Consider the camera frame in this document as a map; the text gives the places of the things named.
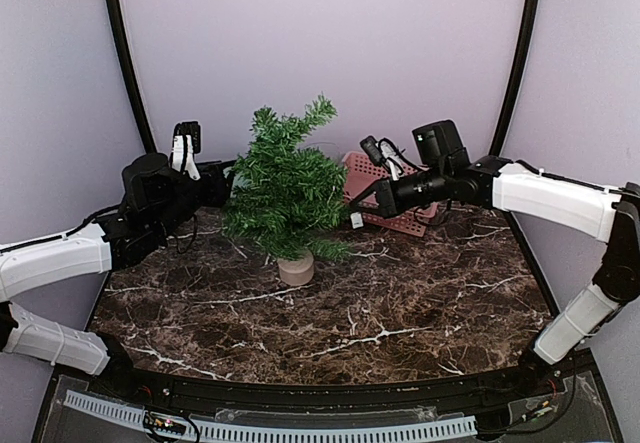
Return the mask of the small green christmas tree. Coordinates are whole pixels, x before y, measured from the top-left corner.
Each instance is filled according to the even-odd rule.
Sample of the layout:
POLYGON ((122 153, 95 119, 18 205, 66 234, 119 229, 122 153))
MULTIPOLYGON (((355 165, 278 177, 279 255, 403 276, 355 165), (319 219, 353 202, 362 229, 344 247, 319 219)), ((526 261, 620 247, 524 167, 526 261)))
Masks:
POLYGON ((301 116, 262 107, 253 115, 249 149, 233 167, 245 186, 224 205, 223 228, 273 258, 280 280, 291 287, 312 280, 317 258, 336 261, 349 253, 346 243, 328 237, 347 216, 347 170, 321 150, 302 146, 336 116, 324 95, 301 116))

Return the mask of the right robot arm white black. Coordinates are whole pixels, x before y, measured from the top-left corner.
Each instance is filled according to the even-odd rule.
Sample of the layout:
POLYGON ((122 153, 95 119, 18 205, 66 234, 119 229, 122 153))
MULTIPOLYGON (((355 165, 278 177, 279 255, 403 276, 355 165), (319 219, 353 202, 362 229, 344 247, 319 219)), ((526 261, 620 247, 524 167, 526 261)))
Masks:
POLYGON ((559 363, 639 296, 639 187, 580 182, 523 160, 487 155, 470 161, 455 123, 443 120, 412 132, 422 164, 402 170, 404 156, 388 139, 360 143, 369 160, 388 172, 349 203, 352 212, 385 219, 435 202, 454 201, 522 213, 576 229, 605 243, 591 283, 536 337, 510 376, 521 397, 534 395, 559 363))

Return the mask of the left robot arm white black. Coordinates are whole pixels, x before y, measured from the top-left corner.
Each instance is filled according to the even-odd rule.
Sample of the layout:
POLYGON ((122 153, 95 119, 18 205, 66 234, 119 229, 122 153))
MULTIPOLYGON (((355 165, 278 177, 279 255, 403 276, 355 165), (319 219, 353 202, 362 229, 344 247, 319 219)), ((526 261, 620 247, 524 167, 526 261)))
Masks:
POLYGON ((201 207, 230 196, 232 162, 179 163, 149 153, 122 172, 120 203, 90 214, 76 228, 1 248, 1 350, 101 375, 120 399, 141 390, 140 375, 113 336, 72 329, 37 316, 14 297, 64 279, 128 269, 167 245, 201 207))

